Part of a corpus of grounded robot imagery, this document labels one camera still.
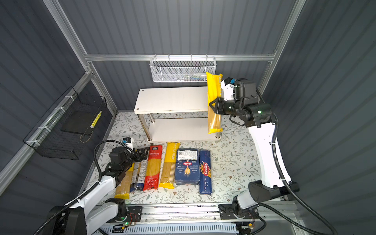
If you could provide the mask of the blue Barilla spaghetti box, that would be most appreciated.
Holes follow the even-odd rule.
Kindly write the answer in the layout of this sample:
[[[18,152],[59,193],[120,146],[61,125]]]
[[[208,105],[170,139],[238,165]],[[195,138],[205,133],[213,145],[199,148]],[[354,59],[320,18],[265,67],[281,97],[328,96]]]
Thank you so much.
[[[212,194],[212,166],[211,166],[211,153],[209,150],[199,151],[200,162],[200,194]]]

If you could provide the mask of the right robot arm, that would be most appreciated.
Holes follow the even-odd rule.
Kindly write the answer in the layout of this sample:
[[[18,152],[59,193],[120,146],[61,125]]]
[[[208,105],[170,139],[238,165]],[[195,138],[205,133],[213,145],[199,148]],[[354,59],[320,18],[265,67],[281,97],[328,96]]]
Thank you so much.
[[[291,180],[279,149],[274,132],[277,119],[268,103],[255,103],[248,98],[225,100],[216,98],[209,103],[215,114],[239,117],[254,141],[261,169],[261,179],[250,182],[248,188],[234,197],[231,212],[244,217],[248,211],[265,201],[288,195],[300,190],[298,183]]]

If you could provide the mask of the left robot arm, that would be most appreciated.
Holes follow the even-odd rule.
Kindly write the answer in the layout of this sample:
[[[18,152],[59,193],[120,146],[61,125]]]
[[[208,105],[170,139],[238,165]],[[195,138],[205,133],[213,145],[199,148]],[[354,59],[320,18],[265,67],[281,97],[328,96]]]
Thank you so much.
[[[100,172],[99,180],[71,202],[52,208],[35,234],[91,235],[109,220],[127,217],[128,208],[123,199],[109,198],[100,208],[95,207],[120,185],[133,164],[148,158],[148,152],[147,148],[132,150],[127,146],[112,149],[110,162]]]

